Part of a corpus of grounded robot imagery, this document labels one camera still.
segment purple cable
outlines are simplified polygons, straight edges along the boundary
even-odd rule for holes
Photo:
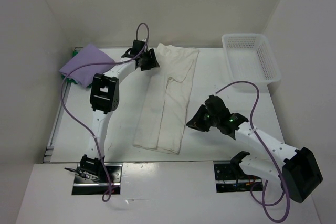
[[[237,83],[246,83],[246,84],[250,84],[250,85],[252,85],[253,87],[255,87],[255,89],[256,89],[256,91],[257,91],[257,98],[256,98],[255,103],[253,104],[253,107],[252,107],[252,110],[251,110],[251,114],[250,114],[250,118],[249,118],[249,119],[250,119],[250,125],[251,125],[251,128],[254,129],[254,125],[253,125],[253,114],[254,114],[254,111],[255,111],[255,109],[256,109],[257,103],[258,103],[258,101],[259,101],[259,97],[260,97],[260,91],[259,91],[258,87],[257,87],[254,83],[252,83],[252,82],[250,82],[250,81],[235,81],[235,82],[232,82],[232,83],[226,85],[225,87],[221,88],[221,89],[218,90],[215,94],[218,94],[218,93],[220,93],[222,90],[226,89],[227,87],[230,87],[231,85],[234,85],[234,84],[237,84]],[[282,200],[282,198],[283,198],[284,196],[282,195],[282,196],[280,197],[280,199],[279,199],[277,202],[273,203],[273,204],[266,204],[266,203],[265,203],[265,191],[266,191],[266,187],[267,187],[267,183],[268,183],[267,180],[265,181],[265,186],[264,186],[264,189],[263,189],[263,191],[262,191],[261,204],[262,204],[262,206],[263,206],[263,209],[264,209],[264,212],[265,212],[266,216],[267,216],[271,221],[273,221],[273,222],[275,222],[275,223],[281,223],[281,222],[284,222],[284,221],[287,219],[288,214],[289,214],[289,208],[290,208],[290,201],[289,201],[289,200],[290,200],[290,198],[289,198],[288,187],[287,187],[287,185],[286,185],[285,178],[283,177],[282,172],[281,172],[281,170],[280,170],[280,168],[279,168],[279,166],[278,166],[276,160],[274,159],[274,157],[273,157],[271,151],[267,148],[266,144],[263,142],[263,140],[261,139],[261,137],[260,137],[260,135],[258,134],[258,132],[257,132],[257,131],[254,131],[254,133],[256,134],[256,136],[257,136],[257,138],[259,139],[260,143],[262,144],[262,146],[263,146],[264,149],[266,150],[267,154],[269,155],[270,159],[272,160],[272,162],[273,162],[273,164],[275,165],[275,168],[277,169],[277,172],[278,172],[278,174],[279,174],[280,181],[281,181],[281,183],[282,183],[282,185],[283,185],[283,188],[284,188],[284,189],[283,189],[283,190],[284,190],[283,192],[284,192],[284,194],[286,195],[286,211],[285,211],[285,214],[283,215],[283,217],[282,217],[281,219],[276,220],[276,219],[272,218],[272,216],[268,213],[266,207],[267,207],[268,205],[272,205],[272,206],[274,206],[274,205],[278,204],[278,203]]]
[[[130,59],[130,60],[123,61],[123,62],[113,62],[113,63],[111,63],[111,62],[100,62],[100,63],[90,63],[90,64],[85,64],[85,65],[79,66],[79,67],[75,68],[74,70],[72,70],[70,73],[68,73],[68,74],[64,77],[63,82],[62,82],[62,85],[61,85],[61,97],[60,97],[60,100],[61,100],[61,105],[62,105],[62,107],[64,108],[64,110],[68,113],[68,115],[69,115],[72,119],[74,119],[77,123],[79,123],[80,125],[82,125],[84,128],[86,128],[86,129],[90,132],[90,134],[92,135],[92,137],[93,137],[93,139],[94,139],[94,141],[95,141],[95,144],[96,144],[96,147],[97,147],[97,152],[98,152],[98,155],[99,155],[99,159],[100,159],[100,161],[101,161],[101,164],[102,164],[102,166],[103,166],[103,169],[104,169],[104,171],[105,171],[105,174],[106,174],[106,177],[107,177],[107,180],[108,180],[108,188],[109,188],[109,189],[108,189],[107,191],[105,191],[105,192],[103,193],[103,196],[102,196],[102,200],[103,200],[104,202],[107,202],[107,201],[110,200],[111,195],[112,195],[112,191],[113,191],[113,189],[116,188],[117,186],[113,186],[113,185],[112,185],[110,175],[109,175],[109,173],[108,173],[108,171],[107,171],[107,169],[106,169],[106,166],[105,166],[103,157],[102,157],[101,152],[100,152],[100,149],[99,149],[99,145],[98,145],[97,137],[95,136],[94,132],[93,132],[88,126],[86,126],[84,123],[82,123],[79,119],[77,119],[73,114],[71,114],[71,112],[70,112],[70,111],[67,109],[67,107],[65,106],[65,103],[64,103],[64,95],[63,95],[64,83],[65,83],[65,81],[67,80],[67,78],[68,78],[73,72],[75,72],[76,70],[78,70],[78,69],[80,69],[80,68],[87,67],[87,66],[93,66],[93,65],[120,65],[120,64],[128,63],[128,62],[130,62],[130,61],[135,60],[136,58],[138,58],[138,57],[143,53],[143,51],[145,50],[145,48],[146,48],[146,46],[147,46],[147,43],[148,43],[148,40],[149,40],[149,27],[148,27],[148,25],[147,25],[146,23],[144,23],[144,22],[140,23],[140,24],[138,25],[138,28],[136,29],[136,30],[137,30],[137,31],[136,31],[136,39],[138,39],[138,31],[139,31],[139,28],[140,28],[141,25],[144,25],[144,26],[146,27],[146,29],[147,29],[147,38],[146,38],[145,45],[143,46],[143,48],[140,50],[140,52],[139,52],[136,56],[134,56],[134,57],[133,57],[132,59]]]

